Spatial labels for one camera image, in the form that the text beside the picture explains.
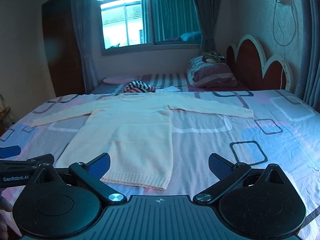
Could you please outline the cream knit sweater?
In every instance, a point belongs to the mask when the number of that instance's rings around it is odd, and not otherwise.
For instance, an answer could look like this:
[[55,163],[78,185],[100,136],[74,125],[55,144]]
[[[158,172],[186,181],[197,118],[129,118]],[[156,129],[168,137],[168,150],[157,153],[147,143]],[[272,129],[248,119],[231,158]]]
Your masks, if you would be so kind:
[[84,126],[57,160],[58,167],[87,162],[106,152],[109,183],[165,190],[172,176],[172,111],[252,118],[251,109],[181,93],[108,96],[35,119],[32,126],[88,115]]

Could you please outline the dark wooden door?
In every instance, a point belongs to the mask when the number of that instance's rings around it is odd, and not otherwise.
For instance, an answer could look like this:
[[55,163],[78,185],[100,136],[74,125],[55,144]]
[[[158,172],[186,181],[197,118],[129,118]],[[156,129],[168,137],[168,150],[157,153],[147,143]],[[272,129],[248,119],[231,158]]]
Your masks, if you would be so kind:
[[43,3],[41,12],[44,49],[56,96],[84,94],[71,0],[48,0]]

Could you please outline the pink flat pillow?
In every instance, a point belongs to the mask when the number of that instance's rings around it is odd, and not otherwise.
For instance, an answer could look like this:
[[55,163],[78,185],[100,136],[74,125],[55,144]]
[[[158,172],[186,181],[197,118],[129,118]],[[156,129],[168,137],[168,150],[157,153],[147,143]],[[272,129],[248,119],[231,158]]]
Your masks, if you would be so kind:
[[107,85],[119,85],[125,83],[131,83],[137,80],[138,77],[131,75],[120,75],[120,76],[108,76],[103,79],[103,83]]

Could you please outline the striped red navy garment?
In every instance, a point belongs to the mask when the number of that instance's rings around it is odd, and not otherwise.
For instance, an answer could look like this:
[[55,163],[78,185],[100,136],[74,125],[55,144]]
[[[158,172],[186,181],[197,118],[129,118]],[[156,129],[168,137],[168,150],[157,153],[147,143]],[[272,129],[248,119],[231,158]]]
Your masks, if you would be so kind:
[[123,93],[154,93],[155,91],[155,87],[140,80],[132,81],[123,89]]

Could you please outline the white folded garment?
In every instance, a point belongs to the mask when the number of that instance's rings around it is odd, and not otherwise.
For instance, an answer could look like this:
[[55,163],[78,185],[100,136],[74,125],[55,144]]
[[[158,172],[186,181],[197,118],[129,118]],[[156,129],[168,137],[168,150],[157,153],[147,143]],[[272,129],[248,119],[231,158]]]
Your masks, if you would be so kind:
[[181,90],[175,86],[156,89],[156,93],[171,93],[171,92],[180,92],[180,91]]

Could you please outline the striped folded pillow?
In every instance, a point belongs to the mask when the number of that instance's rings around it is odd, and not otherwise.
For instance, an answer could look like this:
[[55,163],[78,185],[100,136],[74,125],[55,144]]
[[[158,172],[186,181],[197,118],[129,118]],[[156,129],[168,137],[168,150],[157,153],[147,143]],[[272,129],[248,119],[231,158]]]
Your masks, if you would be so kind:
[[197,88],[236,87],[238,82],[225,63],[204,62],[202,56],[189,61],[187,77],[189,83]]

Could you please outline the striped purple bed sheet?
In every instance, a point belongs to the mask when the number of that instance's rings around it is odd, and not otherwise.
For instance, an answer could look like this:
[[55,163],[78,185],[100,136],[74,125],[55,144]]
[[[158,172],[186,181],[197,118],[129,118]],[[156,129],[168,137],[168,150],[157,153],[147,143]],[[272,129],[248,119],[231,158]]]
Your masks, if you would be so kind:
[[[213,88],[197,88],[192,86],[187,78],[186,73],[173,74],[149,74],[140,76],[140,80],[154,86],[156,89],[163,89],[175,86],[181,92],[212,92],[212,91],[244,91],[248,90],[240,81],[236,87],[213,87]],[[91,94],[119,94],[122,93],[127,83],[106,84],[102,82]]]

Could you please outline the red white heart headboard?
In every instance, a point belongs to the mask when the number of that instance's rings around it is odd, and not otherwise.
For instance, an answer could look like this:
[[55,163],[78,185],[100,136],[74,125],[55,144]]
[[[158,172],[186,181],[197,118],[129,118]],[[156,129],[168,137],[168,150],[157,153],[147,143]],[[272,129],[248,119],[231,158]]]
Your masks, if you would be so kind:
[[279,54],[266,58],[263,47],[252,35],[230,44],[226,63],[237,81],[250,90],[293,90],[293,74],[289,63]]

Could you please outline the far right grey curtain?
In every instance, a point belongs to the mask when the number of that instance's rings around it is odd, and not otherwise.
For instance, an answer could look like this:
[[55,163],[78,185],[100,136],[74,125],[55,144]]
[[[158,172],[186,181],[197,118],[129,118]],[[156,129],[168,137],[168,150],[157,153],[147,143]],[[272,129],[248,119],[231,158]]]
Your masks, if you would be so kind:
[[301,0],[302,60],[296,96],[319,111],[319,0]]

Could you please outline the grey curtain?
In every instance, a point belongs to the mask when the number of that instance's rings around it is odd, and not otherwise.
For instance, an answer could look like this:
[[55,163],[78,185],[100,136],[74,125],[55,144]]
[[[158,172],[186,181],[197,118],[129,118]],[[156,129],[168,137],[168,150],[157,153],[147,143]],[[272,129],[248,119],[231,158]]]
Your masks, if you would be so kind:
[[193,0],[199,17],[203,52],[215,50],[215,26],[221,0]]
[[301,0],[302,60],[296,96],[319,111],[319,0]]
[[85,93],[99,84],[92,56],[92,0],[71,0],[72,21],[82,64]]

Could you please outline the yellow patterned cloth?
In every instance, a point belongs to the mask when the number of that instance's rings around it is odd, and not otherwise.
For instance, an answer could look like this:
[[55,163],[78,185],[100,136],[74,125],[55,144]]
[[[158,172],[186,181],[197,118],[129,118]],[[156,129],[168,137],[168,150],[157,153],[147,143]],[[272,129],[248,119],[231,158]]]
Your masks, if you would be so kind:
[[226,58],[217,51],[203,53],[202,61],[206,63],[225,63]]

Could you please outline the teal cushion on sill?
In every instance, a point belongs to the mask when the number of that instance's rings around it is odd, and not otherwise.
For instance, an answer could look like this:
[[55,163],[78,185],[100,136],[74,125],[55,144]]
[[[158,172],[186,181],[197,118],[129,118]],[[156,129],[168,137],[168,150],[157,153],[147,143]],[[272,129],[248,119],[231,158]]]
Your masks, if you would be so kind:
[[202,34],[200,31],[192,31],[188,33],[183,33],[180,36],[180,38],[184,42],[196,42],[196,41],[201,41]]

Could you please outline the left grey curtain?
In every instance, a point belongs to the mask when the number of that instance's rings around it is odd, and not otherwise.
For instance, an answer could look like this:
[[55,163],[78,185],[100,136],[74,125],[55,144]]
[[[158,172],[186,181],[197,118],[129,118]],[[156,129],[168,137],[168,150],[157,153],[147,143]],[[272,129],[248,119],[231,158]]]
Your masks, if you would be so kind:
[[82,64],[85,93],[99,84],[92,56],[92,0],[71,0],[72,21]]

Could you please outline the window with grey frame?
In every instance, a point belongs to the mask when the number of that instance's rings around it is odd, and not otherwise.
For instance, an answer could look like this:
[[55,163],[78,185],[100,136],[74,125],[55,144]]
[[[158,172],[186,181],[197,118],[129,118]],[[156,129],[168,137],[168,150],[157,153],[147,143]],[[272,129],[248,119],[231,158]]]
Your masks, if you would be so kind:
[[101,45],[105,54],[114,49],[169,47],[184,42],[183,33],[200,31],[193,0],[97,0]]

